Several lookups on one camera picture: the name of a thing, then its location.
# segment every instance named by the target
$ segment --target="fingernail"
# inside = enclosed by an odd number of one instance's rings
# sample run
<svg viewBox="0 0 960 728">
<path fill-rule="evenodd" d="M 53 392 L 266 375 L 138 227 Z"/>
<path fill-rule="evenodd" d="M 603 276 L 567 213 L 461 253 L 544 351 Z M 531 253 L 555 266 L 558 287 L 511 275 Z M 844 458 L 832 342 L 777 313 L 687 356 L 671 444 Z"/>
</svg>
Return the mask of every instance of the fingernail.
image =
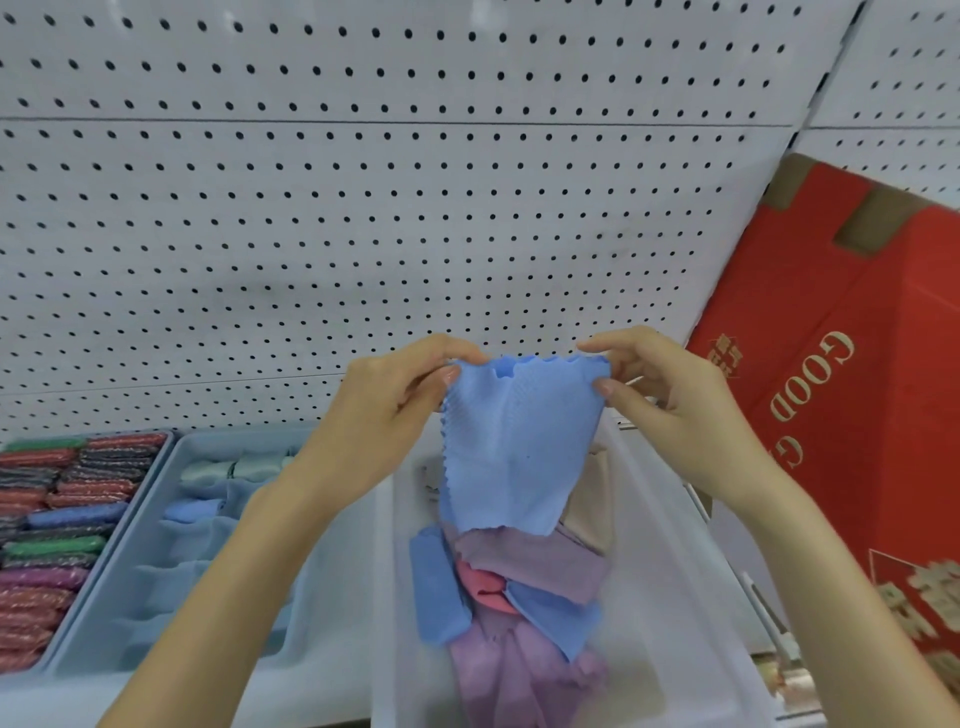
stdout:
<svg viewBox="0 0 960 728">
<path fill-rule="evenodd" d="M 593 381 L 593 389 L 599 392 L 603 399 L 606 399 L 613 394 L 613 383 L 609 379 L 595 379 Z"/>
</svg>

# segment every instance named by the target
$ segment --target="white pegboard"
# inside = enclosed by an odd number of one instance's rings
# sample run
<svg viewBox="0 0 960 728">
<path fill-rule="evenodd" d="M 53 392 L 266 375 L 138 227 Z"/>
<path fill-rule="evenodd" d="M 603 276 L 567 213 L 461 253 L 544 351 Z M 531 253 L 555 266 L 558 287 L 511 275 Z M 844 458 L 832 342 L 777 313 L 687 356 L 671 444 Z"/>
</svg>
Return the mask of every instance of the white pegboard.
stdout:
<svg viewBox="0 0 960 728">
<path fill-rule="evenodd" d="M 0 123 L 0 394 L 683 339 L 785 128 Z"/>
<path fill-rule="evenodd" d="M 960 129 L 812 129 L 794 149 L 960 208 Z"/>
<path fill-rule="evenodd" d="M 871 0 L 812 127 L 960 127 L 960 1 Z"/>
<path fill-rule="evenodd" d="M 124 387 L 0 397 L 0 440 L 28 432 L 233 427 L 312 422 L 339 376 Z"/>
<path fill-rule="evenodd" d="M 855 0 L 4 0 L 0 115 L 791 125 Z"/>
</svg>

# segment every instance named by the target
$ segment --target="light blue tray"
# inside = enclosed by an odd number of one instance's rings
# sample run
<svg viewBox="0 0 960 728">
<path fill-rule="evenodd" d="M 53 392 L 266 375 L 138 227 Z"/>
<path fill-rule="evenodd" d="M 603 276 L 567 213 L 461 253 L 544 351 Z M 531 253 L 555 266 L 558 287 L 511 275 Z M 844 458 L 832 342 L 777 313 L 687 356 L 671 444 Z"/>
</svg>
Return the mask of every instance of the light blue tray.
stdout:
<svg viewBox="0 0 960 728">
<path fill-rule="evenodd" d="M 144 430 L 125 430 L 123 432 L 97 432 L 94 434 L 70 434 L 70 435 L 57 435 L 51 434 L 51 440 L 57 439 L 59 437 L 85 437 L 89 440 L 92 440 L 95 437 L 110 437 L 112 435 L 129 435 L 129 434 L 139 434 L 143 432 L 162 432 L 167 436 L 167 440 L 160 447 L 160 451 L 156 454 L 154 462 L 151 464 L 150 469 L 147 471 L 147 474 L 144 475 L 143 480 L 140 482 L 140 487 L 136 489 L 136 493 L 133 494 L 133 498 L 130 500 L 130 505 L 127 507 L 127 510 L 124 512 L 123 518 L 117 523 L 116 528 L 113 529 L 113 533 L 110 534 L 110 538 L 107 540 L 107 545 L 104 546 L 104 550 L 100 552 L 100 558 L 97 559 L 96 564 L 93 565 L 93 568 L 90 570 L 90 575 L 86 578 L 84 585 L 77 592 L 77 598 L 74 599 L 73 604 L 70 605 L 70 609 L 67 610 L 67 613 L 63 616 L 63 621 L 60 623 L 60 626 L 57 628 L 57 632 L 54 634 L 53 640 L 50 641 L 50 644 L 47 645 L 46 651 L 43 653 L 43 657 L 31 667 L 30 669 L 23 670 L 22 672 L 12 672 L 7 675 L 0 675 L 0 688 L 6 688 L 7 686 L 15 686 L 22 682 L 31 682 L 42 678 L 47 673 L 47 668 L 53 664 L 54 659 L 57 657 L 57 653 L 66 643 L 67 638 L 69 637 L 70 630 L 73 627 L 73 624 L 77 620 L 77 617 L 83 611 L 86 601 L 90 598 L 90 595 L 94 593 L 97 581 L 100 579 L 101 575 L 104 573 L 104 570 L 107 568 L 110 559 L 113 554 L 116 552 L 117 548 L 120 545 L 120 542 L 123 541 L 124 532 L 133 522 L 133 519 L 136 515 L 136 510 L 139 507 L 140 503 L 146 499 L 147 494 L 150 492 L 152 486 L 156 482 L 156 477 L 160 473 L 160 470 L 163 468 L 163 464 L 167 459 L 167 456 L 170 454 L 170 451 L 174 447 L 174 443 L 177 440 L 177 435 L 174 434 L 171 430 L 168 429 L 144 429 Z"/>
<path fill-rule="evenodd" d="M 129 672 L 233 532 L 250 496 L 263 482 L 180 483 L 198 460 L 236 460 L 243 454 L 295 453 L 312 427 L 219 429 L 185 435 L 144 499 L 107 569 L 97 581 L 51 665 L 57 678 Z M 225 497 L 221 515 L 204 522 L 165 521 L 163 511 L 183 497 Z M 259 667 L 289 665 L 302 654 L 316 549 L 294 582 L 264 646 Z"/>
</svg>

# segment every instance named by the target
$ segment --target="beige cloth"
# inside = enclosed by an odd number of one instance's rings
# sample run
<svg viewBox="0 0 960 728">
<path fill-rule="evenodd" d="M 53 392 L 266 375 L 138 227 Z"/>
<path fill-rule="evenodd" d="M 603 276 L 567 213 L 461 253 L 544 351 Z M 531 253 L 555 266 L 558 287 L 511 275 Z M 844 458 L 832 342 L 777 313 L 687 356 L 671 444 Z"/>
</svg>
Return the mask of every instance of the beige cloth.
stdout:
<svg viewBox="0 0 960 728">
<path fill-rule="evenodd" d="M 613 488 L 607 451 L 600 446 L 590 448 L 560 523 L 597 553 L 606 554 L 613 545 Z"/>
</svg>

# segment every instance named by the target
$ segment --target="pink cloth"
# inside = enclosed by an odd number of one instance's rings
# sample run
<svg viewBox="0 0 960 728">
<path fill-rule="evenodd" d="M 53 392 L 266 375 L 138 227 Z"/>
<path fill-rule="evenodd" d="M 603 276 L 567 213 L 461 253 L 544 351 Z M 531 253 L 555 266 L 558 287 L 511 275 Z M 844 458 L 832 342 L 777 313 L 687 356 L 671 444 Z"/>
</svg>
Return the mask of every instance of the pink cloth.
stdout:
<svg viewBox="0 0 960 728">
<path fill-rule="evenodd" d="M 502 616 L 496 619 L 506 627 Z M 606 682 L 606 664 L 589 649 L 569 663 L 527 621 L 497 629 L 495 636 L 483 622 L 478 613 L 467 633 L 450 643 L 472 728 L 568 728 L 580 704 Z"/>
<path fill-rule="evenodd" d="M 455 564 L 460 583 L 468 594 L 480 604 L 504 612 L 508 615 L 518 615 L 516 607 L 507 601 L 503 590 L 507 588 L 507 580 L 492 571 L 474 569 L 466 561 L 457 560 Z"/>
</svg>

